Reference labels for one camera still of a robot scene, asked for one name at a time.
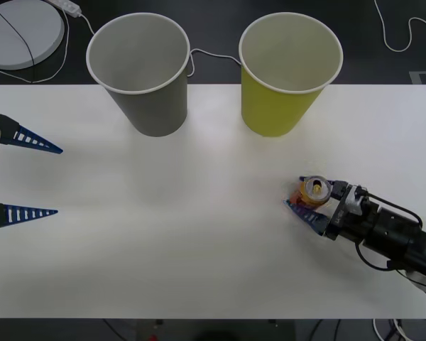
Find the white tabletop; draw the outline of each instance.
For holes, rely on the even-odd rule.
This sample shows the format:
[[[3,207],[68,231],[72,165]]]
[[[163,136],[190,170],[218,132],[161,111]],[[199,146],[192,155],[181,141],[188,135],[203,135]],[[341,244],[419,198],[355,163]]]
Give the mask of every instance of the white tabletop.
[[[0,202],[60,211],[0,229],[0,318],[426,318],[422,291],[282,204],[323,175],[426,229],[426,86],[329,86],[280,138],[246,127],[239,85],[190,85],[164,138],[95,85],[0,86],[0,113],[65,150],[0,146]]]

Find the can top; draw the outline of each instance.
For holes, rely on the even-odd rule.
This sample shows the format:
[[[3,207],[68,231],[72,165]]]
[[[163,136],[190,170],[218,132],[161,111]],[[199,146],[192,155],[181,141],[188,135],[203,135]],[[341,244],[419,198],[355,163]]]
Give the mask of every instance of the can top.
[[[332,186],[322,176],[312,176],[303,183],[304,192],[313,202],[326,202],[332,194]]]

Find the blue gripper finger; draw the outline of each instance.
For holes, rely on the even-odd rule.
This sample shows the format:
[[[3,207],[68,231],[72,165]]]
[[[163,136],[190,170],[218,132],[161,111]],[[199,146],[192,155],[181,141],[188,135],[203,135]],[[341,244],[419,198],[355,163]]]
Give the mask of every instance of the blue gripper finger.
[[[15,205],[4,205],[5,222],[2,226],[29,222],[58,213],[57,210],[46,210],[43,208],[24,207]]]
[[[285,204],[290,207],[290,209],[299,218],[301,218],[301,220],[307,223],[318,235],[323,236],[330,221],[330,218],[321,213],[309,210],[306,207],[303,207],[302,205],[295,205],[288,201],[286,201]]]
[[[32,131],[19,126],[18,131],[14,134],[12,139],[1,138],[1,144],[11,144],[14,146],[38,149],[39,151],[48,151],[50,153],[61,154],[63,150],[58,148],[52,142],[42,138],[41,136],[33,133]]]

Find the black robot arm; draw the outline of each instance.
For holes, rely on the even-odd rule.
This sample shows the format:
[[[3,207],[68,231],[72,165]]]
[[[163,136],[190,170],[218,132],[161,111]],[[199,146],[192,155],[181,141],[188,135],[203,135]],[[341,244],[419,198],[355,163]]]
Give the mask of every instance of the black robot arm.
[[[422,230],[422,220],[418,215],[369,193],[359,185],[321,177],[301,180],[300,191],[287,204],[316,233],[332,240],[341,236],[352,241],[366,264],[381,271],[404,270],[406,277],[426,292],[426,232]],[[313,200],[319,195],[316,197],[316,193],[310,192],[310,183],[327,189],[317,206]],[[330,198],[339,201],[331,218],[315,211]],[[360,245],[389,258],[387,268],[369,263],[361,254]]]

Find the black floor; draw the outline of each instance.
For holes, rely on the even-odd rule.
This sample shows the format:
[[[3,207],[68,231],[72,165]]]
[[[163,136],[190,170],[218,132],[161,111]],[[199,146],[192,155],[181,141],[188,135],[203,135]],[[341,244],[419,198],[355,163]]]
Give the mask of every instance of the black floor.
[[[126,341],[305,341],[318,320],[108,320]],[[333,340],[337,320],[324,320],[312,341]],[[390,331],[387,320],[377,321],[382,337]],[[426,320],[403,320],[412,340],[426,341]],[[98,319],[0,319],[0,341],[120,341]],[[370,320],[342,320],[337,341],[377,341]]]
[[[187,32],[192,48],[238,57],[244,29],[268,13],[292,11],[313,16],[327,24],[344,49],[344,66],[337,84],[412,84],[410,71],[426,71],[426,25],[413,23],[412,46],[404,53],[383,44],[381,22],[373,0],[76,0],[97,30],[126,13],[160,13],[177,21]],[[378,0],[386,21],[388,42],[401,49],[408,42],[408,19],[426,20],[426,0]],[[69,17],[71,37],[62,71],[46,84],[93,84],[85,66],[91,33],[81,18]],[[36,79],[51,76],[60,66],[65,42],[46,61],[37,65]],[[191,83],[240,83],[240,72],[230,60],[197,54]],[[27,79],[30,70],[17,72]],[[0,84],[23,84],[0,75]]]

